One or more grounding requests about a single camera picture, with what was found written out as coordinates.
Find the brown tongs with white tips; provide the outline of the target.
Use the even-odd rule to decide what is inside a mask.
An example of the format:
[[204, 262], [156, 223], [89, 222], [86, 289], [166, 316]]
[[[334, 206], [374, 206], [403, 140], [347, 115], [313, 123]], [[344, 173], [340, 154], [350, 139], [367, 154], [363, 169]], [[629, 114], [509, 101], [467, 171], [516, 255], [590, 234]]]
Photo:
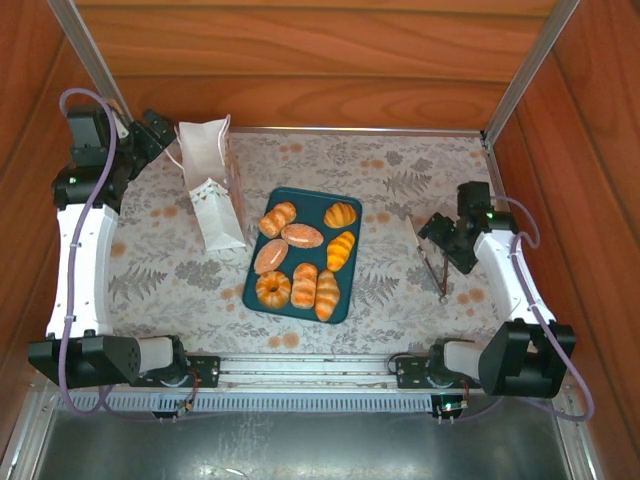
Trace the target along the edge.
[[432, 283], [436, 286], [436, 288], [439, 291], [439, 297], [438, 297], [438, 301], [440, 304], [442, 305], [446, 305], [448, 303], [448, 273], [449, 273], [449, 261], [447, 258], [444, 259], [443, 261], [443, 266], [442, 266], [442, 275], [441, 277], [438, 277], [436, 274], [436, 271], [434, 270], [433, 266], [431, 265], [431, 263], [429, 262], [427, 253], [425, 252], [425, 250], [423, 249], [419, 237], [416, 233], [416, 231], [414, 230], [413, 224], [411, 222], [411, 218], [409, 216], [407, 216], [405, 218], [405, 227], [409, 233], [410, 238], [414, 241], [415, 243], [415, 250], [417, 252], [417, 254], [419, 255], [420, 260], [422, 261], [422, 263], [425, 265], [427, 271], [429, 272], [429, 275], [431, 277]]

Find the yellow striped fake croissant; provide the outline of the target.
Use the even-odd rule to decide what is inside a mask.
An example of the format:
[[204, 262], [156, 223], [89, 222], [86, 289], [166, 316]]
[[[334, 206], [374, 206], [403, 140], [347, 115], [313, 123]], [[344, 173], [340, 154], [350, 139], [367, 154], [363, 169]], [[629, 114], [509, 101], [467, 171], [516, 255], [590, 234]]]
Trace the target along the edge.
[[355, 235], [344, 231], [331, 240], [327, 247], [327, 268], [332, 272], [339, 271], [349, 259], [355, 245]]

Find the yellow shell-shaped fake bun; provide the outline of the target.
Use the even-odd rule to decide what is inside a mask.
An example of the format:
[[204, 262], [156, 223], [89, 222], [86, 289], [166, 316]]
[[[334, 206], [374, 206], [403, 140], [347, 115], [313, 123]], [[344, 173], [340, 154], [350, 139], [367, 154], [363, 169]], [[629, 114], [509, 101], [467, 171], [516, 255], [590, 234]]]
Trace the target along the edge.
[[336, 202], [324, 215], [324, 223], [333, 229], [340, 229], [353, 224], [357, 220], [356, 209], [348, 203]]

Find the white paper bag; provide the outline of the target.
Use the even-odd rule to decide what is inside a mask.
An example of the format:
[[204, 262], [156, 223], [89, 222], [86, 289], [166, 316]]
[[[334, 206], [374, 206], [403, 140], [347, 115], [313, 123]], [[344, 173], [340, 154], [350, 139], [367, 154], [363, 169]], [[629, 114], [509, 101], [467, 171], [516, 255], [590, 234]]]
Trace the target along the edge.
[[183, 179], [208, 252], [244, 247], [244, 197], [229, 115], [177, 127]]

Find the long striped fake bread roll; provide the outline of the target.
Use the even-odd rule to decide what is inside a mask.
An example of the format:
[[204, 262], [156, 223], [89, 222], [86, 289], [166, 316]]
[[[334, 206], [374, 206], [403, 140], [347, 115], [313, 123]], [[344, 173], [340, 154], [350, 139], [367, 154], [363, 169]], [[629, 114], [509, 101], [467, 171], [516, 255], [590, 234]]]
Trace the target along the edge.
[[314, 311], [321, 322], [328, 322], [340, 300], [340, 290], [334, 273], [325, 269], [316, 284]]

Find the striped orange fake loaf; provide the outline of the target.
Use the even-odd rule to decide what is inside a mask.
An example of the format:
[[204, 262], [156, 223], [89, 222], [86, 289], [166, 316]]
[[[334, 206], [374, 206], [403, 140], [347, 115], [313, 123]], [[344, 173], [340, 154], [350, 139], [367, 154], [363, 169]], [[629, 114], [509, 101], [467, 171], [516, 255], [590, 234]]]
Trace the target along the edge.
[[299, 264], [293, 272], [291, 304], [298, 309], [310, 309], [314, 306], [318, 270], [310, 263]]

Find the sugar-coated oval fake bread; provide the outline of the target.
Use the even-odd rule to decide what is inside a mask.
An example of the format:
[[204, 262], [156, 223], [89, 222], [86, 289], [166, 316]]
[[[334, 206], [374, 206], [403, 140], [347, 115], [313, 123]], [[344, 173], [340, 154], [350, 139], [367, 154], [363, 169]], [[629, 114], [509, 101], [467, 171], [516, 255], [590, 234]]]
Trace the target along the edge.
[[268, 241], [258, 252], [254, 261], [257, 275], [276, 270], [286, 258], [289, 245], [282, 239]]
[[296, 248], [316, 248], [323, 244], [324, 236], [314, 227], [302, 223], [286, 225], [281, 230], [282, 239]]

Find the twisted orange fake bread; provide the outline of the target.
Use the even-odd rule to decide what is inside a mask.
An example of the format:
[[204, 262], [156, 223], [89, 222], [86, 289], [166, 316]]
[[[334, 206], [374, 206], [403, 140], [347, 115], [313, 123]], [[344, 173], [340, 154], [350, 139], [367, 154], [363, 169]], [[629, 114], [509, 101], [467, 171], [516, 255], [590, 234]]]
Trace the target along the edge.
[[296, 215], [296, 208], [291, 202], [278, 203], [259, 221], [259, 230], [268, 239], [276, 238], [285, 226], [295, 220]]

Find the floral print tablecloth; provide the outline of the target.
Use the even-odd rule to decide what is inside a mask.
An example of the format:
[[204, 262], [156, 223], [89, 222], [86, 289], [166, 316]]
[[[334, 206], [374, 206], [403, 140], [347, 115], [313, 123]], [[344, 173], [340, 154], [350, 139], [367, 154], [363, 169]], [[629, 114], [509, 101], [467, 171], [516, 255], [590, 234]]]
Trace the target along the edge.
[[338, 325], [249, 310], [242, 293], [251, 247], [205, 250], [173, 156], [148, 165], [123, 201], [108, 283], [119, 335], [180, 336], [190, 351], [383, 354], [423, 352], [438, 338], [483, 341], [500, 321], [484, 271], [448, 273], [448, 303], [405, 227], [454, 216], [457, 187], [489, 174], [469, 137], [235, 133], [246, 237], [254, 242], [270, 193], [289, 186], [363, 206], [347, 319]]

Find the teal serving tray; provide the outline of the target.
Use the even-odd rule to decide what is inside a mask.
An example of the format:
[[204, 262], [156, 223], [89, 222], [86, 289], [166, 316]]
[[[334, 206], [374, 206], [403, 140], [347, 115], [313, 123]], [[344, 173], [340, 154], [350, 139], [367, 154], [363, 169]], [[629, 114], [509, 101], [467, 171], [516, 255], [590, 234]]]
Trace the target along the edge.
[[[327, 266], [327, 245], [340, 233], [343, 231], [349, 231], [355, 236], [354, 247], [352, 248], [345, 265], [335, 273], [337, 286], [340, 290], [340, 300], [327, 323], [330, 325], [340, 324], [346, 319], [349, 312], [358, 254], [358, 241], [360, 238], [362, 204], [359, 200], [353, 197], [301, 190], [293, 187], [278, 187], [271, 192], [265, 212], [268, 213], [276, 204], [282, 202], [290, 202], [294, 205], [296, 208], [295, 221], [297, 223], [306, 224], [315, 228], [324, 237], [324, 242], [319, 247], [310, 249], [298, 247], [289, 248], [289, 252], [287, 253], [283, 263], [278, 268], [278, 271], [282, 271], [290, 281], [293, 280], [294, 269], [302, 262], [311, 263], [317, 267], [319, 271], [324, 270]], [[326, 210], [337, 202], [346, 203], [354, 207], [356, 210], [356, 221], [344, 228], [332, 229], [324, 223], [324, 215]], [[242, 295], [244, 305], [250, 310], [257, 312], [319, 322], [319, 319], [311, 309], [296, 309], [291, 304], [279, 309], [270, 309], [263, 306], [258, 300], [256, 284], [259, 275], [255, 273], [253, 264], [257, 258], [259, 249], [264, 247], [267, 244], [267, 241], [268, 238], [264, 234], [258, 234]]]

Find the aluminium table edge strip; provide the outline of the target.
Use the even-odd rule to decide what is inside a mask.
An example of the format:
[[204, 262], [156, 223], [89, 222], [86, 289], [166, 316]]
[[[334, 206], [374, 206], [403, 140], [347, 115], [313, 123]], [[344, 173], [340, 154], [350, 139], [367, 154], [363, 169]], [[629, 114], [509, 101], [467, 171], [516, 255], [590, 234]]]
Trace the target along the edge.
[[232, 127], [233, 133], [482, 138], [482, 130], [343, 127]]

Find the aluminium side frame bar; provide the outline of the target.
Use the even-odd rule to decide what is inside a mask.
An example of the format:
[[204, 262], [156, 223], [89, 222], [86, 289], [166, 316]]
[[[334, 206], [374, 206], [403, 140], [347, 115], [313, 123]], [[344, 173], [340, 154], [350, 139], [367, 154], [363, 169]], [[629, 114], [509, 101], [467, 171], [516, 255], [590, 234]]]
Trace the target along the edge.
[[502, 178], [499, 171], [499, 166], [498, 166], [498, 162], [495, 156], [493, 146], [491, 142], [487, 139], [487, 135], [485, 131], [481, 130], [480, 134], [481, 134], [481, 143], [482, 143], [485, 158], [486, 158], [487, 170], [489, 172], [491, 183], [494, 188], [494, 193], [498, 196], [504, 196], [505, 189], [502, 182]]

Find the aluminium frame post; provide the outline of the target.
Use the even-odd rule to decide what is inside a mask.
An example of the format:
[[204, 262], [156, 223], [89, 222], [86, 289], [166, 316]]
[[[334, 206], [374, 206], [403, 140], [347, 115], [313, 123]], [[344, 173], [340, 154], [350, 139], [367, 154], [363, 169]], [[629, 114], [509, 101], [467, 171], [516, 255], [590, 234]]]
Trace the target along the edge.
[[581, 0], [557, 0], [540, 34], [525, 55], [484, 130], [484, 141], [493, 147], [528, 86], [574, 14]]
[[126, 121], [133, 121], [124, 96], [74, 0], [47, 0], [47, 3], [97, 91], [115, 102]]

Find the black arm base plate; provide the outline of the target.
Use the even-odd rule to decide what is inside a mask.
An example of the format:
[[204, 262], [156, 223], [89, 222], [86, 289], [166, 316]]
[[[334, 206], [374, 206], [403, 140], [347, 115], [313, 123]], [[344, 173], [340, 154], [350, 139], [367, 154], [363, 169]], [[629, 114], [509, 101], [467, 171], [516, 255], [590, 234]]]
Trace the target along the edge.
[[213, 355], [188, 355], [185, 386], [192, 388], [198, 381], [199, 389], [218, 387], [221, 358]]
[[434, 388], [427, 356], [404, 355], [393, 360], [397, 387], [401, 390]]

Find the aluminium mounting rail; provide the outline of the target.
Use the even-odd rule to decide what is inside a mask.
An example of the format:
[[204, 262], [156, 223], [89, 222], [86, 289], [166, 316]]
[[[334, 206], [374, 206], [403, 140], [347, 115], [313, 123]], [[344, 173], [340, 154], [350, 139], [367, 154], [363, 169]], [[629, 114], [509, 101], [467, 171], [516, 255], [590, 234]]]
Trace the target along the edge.
[[219, 353], [220, 389], [360, 390], [397, 387], [393, 360], [409, 354]]

